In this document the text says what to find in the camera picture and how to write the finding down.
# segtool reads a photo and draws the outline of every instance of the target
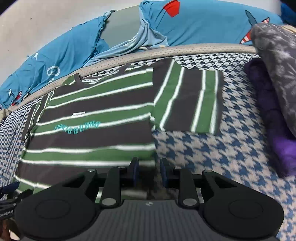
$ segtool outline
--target houndstooth pattern fabric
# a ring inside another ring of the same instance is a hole
[[[172,163],[199,174],[204,169],[212,169],[276,199],[285,213],[277,237],[282,241],[296,240],[296,180],[295,177],[279,178],[270,167],[270,147],[266,141],[265,128],[256,107],[254,89],[243,71],[244,64],[254,57],[258,56],[217,53],[174,57],[179,64],[189,69],[197,67],[224,72],[226,83],[223,88],[221,134],[211,136],[155,131],[158,161],[166,157]],[[160,59],[140,61],[132,65],[142,66],[157,60]],[[91,76],[104,76],[118,68]],[[0,165],[3,170],[1,185],[8,184],[16,170],[24,145],[20,141],[20,135],[33,104],[29,103],[10,114],[0,128]],[[162,188],[158,172],[155,176],[155,189],[150,197],[162,199],[176,194],[174,190]]]

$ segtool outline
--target white star print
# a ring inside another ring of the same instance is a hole
[[[38,55],[39,53],[38,52],[36,52],[36,54],[35,54],[35,56],[33,57],[33,58],[35,58],[36,60],[37,60],[37,55]]]

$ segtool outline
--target metal screw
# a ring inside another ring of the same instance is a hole
[[[183,204],[186,206],[194,206],[197,204],[197,201],[193,198],[186,198],[183,200]]]
[[[116,200],[114,198],[105,198],[103,201],[102,201],[102,204],[105,205],[105,206],[112,206],[116,203]]]
[[[152,206],[153,205],[153,202],[146,202],[145,203],[147,206]]]

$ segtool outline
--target purple blanket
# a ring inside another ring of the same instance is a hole
[[[280,177],[296,174],[296,138],[289,130],[264,62],[254,58],[245,64],[247,77],[256,89],[257,104],[267,138],[277,157],[273,166]]]

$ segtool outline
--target green striped t-shirt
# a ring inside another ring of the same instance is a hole
[[[91,84],[69,77],[30,110],[15,175],[19,190],[38,192],[88,168],[107,172],[135,156],[153,167],[152,129],[219,130],[222,86],[222,72],[186,69],[172,58],[125,65]]]

